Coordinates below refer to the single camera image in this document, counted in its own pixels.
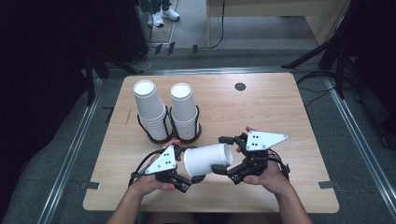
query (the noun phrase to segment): black cable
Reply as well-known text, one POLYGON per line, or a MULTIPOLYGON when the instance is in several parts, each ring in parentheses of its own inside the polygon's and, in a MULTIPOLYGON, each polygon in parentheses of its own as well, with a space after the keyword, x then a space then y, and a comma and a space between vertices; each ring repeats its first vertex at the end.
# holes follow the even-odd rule
POLYGON ((275 151, 273 151, 271 148, 268 148, 268 150, 271 151, 272 153, 274 153, 278 158, 280 158, 280 157, 279 157, 279 154, 277 154, 277 153, 276 153, 275 151))
POLYGON ((304 106, 305 107, 307 107, 308 105, 310 105, 311 103, 313 103, 313 102, 315 102, 316 100, 318 100, 318 99, 320 99, 320 98, 322 98, 324 95, 326 95, 327 94, 327 92, 329 92, 329 91, 331 91, 331 90, 334 90, 335 89, 335 87, 333 87, 333 88, 330 88, 330 89, 328 89, 328 90, 326 90, 323 94, 321 94, 320 96, 318 96, 317 98, 315 98, 315 99, 313 99, 313 100, 311 100, 311 101, 309 101, 308 103, 306 103, 304 106))
POLYGON ((140 62, 140 61, 143 59, 143 57, 144 57, 146 54, 148 54, 148 53, 149 53, 149 50, 148 50, 147 53, 139 55, 138 58, 137 58, 136 60, 134 60, 134 62, 131 62, 131 64, 137 64, 137 63, 140 62))
POLYGON ((309 78, 309 77, 336 77, 336 74, 333 73, 333 72, 323 72, 323 71, 311 72, 311 73, 308 73, 308 74, 304 75, 300 79, 298 79, 297 82, 296 82, 297 86, 302 81, 304 81, 306 78, 309 78))
POLYGON ((148 52, 147 52, 146 54, 144 54, 144 55, 148 58, 148 62, 149 62, 148 66, 147 66, 146 68, 139 68, 139 67, 137 67, 137 66, 134 66, 133 63, 129 63, 128 65, 129 65, 130 67, 133 67, 133 68, 139 70, 140 72, 143 72, 143 71, 148 70, 148 69, 151 67, 151 65, 152 65, 152 61, 151 61, 151 59, 150 59, 150 57, 149 57, 149 54, 150 54, 152 51, 154 51, 154 50, 155 50, 155 48, 154 48, 154 49, 150 49, 150 50, 148 50, 148 52))
POLYGON ((140 168, 143 166, 143 164, 146 162, 146 160, 148 160, 151 156, 153 156, 153 155, 155 155, 155 154, 159 154, 159 153, 163 153, 163 149, 155 150, 155 151, 153 151, 153 152, 150 152, 150 153, 145 157, 145 159, 143 159, 143 160, 140 162, 140 164, 137 166, 135 173, 136 173, 136 174, 139 173, 140 168))
POLYGON ((198 49, 215 49, 222 41, 224 37, 224 9, 225 9, 225 0, 223 0, 223 6, 222 6, 222 11, 221 11, 221 38, 220 41, 217 45, 208 47, 208 48, 198 48, 198 49))
POLYGON ((305 90, 305 91, 312 91, 312 92, 324 92, 324 91, 315 91, 315 90, 312 90, 312 89, 309 89, 306 87, 298 87, 298 89, 305 90))

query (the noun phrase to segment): human hand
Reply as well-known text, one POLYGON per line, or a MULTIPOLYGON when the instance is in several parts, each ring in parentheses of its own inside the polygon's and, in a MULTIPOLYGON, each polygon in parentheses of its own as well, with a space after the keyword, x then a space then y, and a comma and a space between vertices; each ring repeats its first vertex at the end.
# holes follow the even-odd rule
MULTIPOLYGON (((172 139, 169 142, 165 143, 163 145, 163 148, 167 148, 172 144, 178 145, 180 144, 180 140, 172 139)), ((153 158, 151 158, 149 164, 152 164, 155 160, 157 160, 159 156, 160 155, 157 154, 153 158)), ((175 186, 170 183, 163 183, 161 181, 158 181, 155 178, 155 175, 142 175, 137 178, 136 181, 128 188, 128 191, 132 191, 137 196, 143 197, 147 194, 150 194, 155 189, 170 191, 174 190, 175 186)))
MULTIPOLYGON (((257 131, 249 126, 246 127, 248 132, 257 131)), ((274 158, 274 155, 269 152, 270 157, 274 158)), ((284 191, 290 189, 291 183, 282 174, 279 165, 275 161, 268 161, 267 169, 262 172, 261 175, 248 175, 244 178, 244 183, 251 185, 262 185, 271 193, 283 194, 284 191)))

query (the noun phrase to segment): black curtain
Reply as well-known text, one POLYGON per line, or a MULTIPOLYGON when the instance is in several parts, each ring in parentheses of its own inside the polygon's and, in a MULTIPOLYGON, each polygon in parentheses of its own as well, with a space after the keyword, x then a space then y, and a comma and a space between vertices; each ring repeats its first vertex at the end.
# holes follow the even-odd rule
MULTIPOLYGON (((354 71, 375 94, 390 116, 375 118, 380 126, 396 137, 396 2, 362 1, 364 10, 349 31, 348 47, 357 57, 354 71)), ((369 108, 373 116, 384 114, 369 108)))
POLYGON ((126 0, 1 1, 0 34, 3 219, 22 166, 52 140, 87 89, 87 55, 103 68, 97 50, 130 62, 148 47, 126 0))

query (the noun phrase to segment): person's leg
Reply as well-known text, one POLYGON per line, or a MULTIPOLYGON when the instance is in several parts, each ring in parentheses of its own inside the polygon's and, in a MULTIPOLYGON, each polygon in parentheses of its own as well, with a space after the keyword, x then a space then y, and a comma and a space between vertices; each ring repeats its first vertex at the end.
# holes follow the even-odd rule
POLYGON ((171 0, 161 0, 161 8, 163 11, 169 10, 170 6, 172 6, 171 0))
POLYGON ((152 15, 151 10, 149 8, 149 0, 139 0, 139 8, 143 12, 143 20, 146 24, 151 27, 152 26, 152 15))
POLYGON ((157 27, 163 26, 163 18, 161 16, 161 0, 150 0, 153 23, 157 27))
POLYGON ((152 14, 161 11, 161 1, 162 0, 150 0, 152 14))
POLYGON ((180 15, 175 12, 172 8, 172 3, 170 0, 161 0, 161 7, 163 9, 163 17, 168 18, 171 21, 178 21, 180 15))
POLYGON ((139 0, 139 7, 142 12, 149 12, 148 0, 139 0))

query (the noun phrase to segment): tripod leg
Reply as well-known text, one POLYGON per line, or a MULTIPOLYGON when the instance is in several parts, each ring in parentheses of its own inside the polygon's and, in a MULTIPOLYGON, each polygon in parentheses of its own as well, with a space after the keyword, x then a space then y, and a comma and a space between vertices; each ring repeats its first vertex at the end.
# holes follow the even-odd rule
POLYGON ((332 68, 335 60, 338 57, 338 51, 340 49, 340 44, 330 45, 329 48, 324 52, 323 57, 320 59, 319 68, 321 70, 328 71, 332 68))
POLYGON ((90 54, 87 54, 87 58, 85 58, 85 74, 87 77, 87 89, 88 89, 88 103, 87 106, 90 106, 93 102, 93 98, 95 97, 95 89, 93 87, 93 74, 92 74, 92 64, 90 59, 90 54))
POLYGON ((301 58, 297 59, 296 61, 288 64, 281 65, 282 68, 295 68, 298 65, 310 60, 311 58, 315 57, 316 55, 320 54, 323 50, 327 49, 332 41, 326 41, 322 45, 316 47, 315 49, 309 51, 305 55, 303 55, 301 58))
POLYGON ((343 81, 344 81, 344 66, 346 62, 346 55, 345 55, 345 50, 341 46, 338 52, 338 58, 337 58, 337 74, 336 74, 336 80, 335 80, 335 90, 337 91, 338 95, 340 96, 341 99, 345 99, 344 93, 343 93, 343 81))
POLYGON ((123 70, 129 72, 130 74, 139 74, 139 72, 135 71, 132 67, 126 65, 123 62, 118 61, 115 58, 110 57, 109 55, 103 53, 102 51, 97 50, 96 53, 101 56, 102 58, 104 58, 105 60, 108 60, 111 63, 114 63, 116 66, 122 68, 123 70))
POLYGON ((100 78, 108 78, 109 72, 103 61, 95 52, 90 52, 90 59, 93 69, 100 78))

